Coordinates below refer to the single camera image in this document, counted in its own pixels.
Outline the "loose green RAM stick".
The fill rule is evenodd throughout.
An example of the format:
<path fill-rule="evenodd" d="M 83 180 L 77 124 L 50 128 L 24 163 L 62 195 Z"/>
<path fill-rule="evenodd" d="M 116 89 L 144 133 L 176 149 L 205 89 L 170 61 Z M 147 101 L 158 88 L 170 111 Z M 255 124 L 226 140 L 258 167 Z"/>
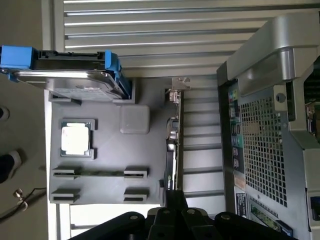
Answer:
<path fill-rule="evenodd" d="M 143 179 L 148 176 L 147 170 L 55 170 L 54 177 L 80 178 L 80 177 L 124 177 Z"/>

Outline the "grey plastic parts rack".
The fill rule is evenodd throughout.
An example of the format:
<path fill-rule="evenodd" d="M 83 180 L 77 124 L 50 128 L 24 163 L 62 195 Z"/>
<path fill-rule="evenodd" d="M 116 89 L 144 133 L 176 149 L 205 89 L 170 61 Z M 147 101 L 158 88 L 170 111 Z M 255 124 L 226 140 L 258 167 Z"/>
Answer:
<path fill-rule="evenodd" d="M 165 189 L 167 121 L 175 114 L 167 91 L 171 78 L 142 78 L 134 85 L 134 101 L 51 105 L 51 141 L 48 195 L 51 203 L 161 204 Z M 148 134 L 122 134 L 120 108 L 147 105 Z M 89 155 L 62 155 L 63 123 L 86 123 L 90 127 Z M 56 170 L 147 170 L 146 178 L 56 177 Z"/>

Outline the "grey square cap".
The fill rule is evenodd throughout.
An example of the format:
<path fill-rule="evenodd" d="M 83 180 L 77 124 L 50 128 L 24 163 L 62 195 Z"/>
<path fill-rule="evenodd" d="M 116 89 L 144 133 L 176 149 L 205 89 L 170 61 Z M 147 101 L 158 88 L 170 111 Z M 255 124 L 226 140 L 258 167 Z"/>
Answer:
<path fill-rule="evenodd" d="M 150 108 L 147 105 L 123 105 L 119 119 L 122 134 L 146 135 L 150 131 Z"/>

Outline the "loose CPU chip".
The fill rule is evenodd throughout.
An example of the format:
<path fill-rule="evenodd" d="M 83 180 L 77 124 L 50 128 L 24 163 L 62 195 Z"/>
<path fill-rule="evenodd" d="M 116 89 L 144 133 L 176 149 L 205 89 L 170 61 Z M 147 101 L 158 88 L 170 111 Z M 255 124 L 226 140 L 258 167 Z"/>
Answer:
<path fill-rule="evenodd" d="M 64 122 L 61 127 L 62 156 L 90 155 L 90 127 L 84 122 Z"/>

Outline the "brass knob fitting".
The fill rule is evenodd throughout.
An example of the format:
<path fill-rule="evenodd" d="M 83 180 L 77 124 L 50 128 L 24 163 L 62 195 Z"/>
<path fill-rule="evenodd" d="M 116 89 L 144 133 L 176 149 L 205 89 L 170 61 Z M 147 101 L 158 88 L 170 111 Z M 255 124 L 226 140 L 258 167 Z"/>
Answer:
<path fill-rule="evenodd" d="M 21 188 L 18 188 L 15 190 L 15 192 L 13 193 L 13 196 L 15 198 L 18 199 L 18 202 L 17 202 L 17 210 L 18 211 L 25 211 L 28 209 L 28 203 L 27 203 L 27 197 L 24 196 L 23 194 L 23 190 Z"/>

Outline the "black and white shoe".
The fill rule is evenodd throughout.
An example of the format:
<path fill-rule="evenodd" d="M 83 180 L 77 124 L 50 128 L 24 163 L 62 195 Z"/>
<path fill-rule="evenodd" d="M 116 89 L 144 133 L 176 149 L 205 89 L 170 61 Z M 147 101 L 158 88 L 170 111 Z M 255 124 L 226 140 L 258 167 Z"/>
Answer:
<path fill-rule="evenodd" d="M 4 106 L 0 106 L 0 122 L 7 121 L 9 117 L 10 117 L 9 110 Z"/>
<path fill-rule="evenodd" d="M 11 179 L 22 165 L 22 159 L 17 150 L 0 156 L 0 184 Z"/>

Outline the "hard disk in blue caddy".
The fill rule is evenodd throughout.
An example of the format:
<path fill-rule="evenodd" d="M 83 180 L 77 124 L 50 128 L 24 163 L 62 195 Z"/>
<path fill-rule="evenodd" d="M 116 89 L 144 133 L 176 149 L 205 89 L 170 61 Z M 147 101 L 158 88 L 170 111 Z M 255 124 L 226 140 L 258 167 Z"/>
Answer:
<path fill-rule="evenodd" d="M 118 55 L 110 50 L 75 53 L 2 45 L 0 73 L 59 98 L 109 102 L 132 97 L 132 83 L 123 75 Z"/>

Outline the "open grey PC case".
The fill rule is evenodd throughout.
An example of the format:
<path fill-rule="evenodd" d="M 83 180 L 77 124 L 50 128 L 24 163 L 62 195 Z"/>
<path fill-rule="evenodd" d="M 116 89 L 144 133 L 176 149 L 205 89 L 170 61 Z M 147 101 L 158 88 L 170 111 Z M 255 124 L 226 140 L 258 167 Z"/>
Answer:
<path fill-rule="evenodd" d="M 217 81 L 226 210 L 320 240 L 320 11 L 266 22 Z"/>

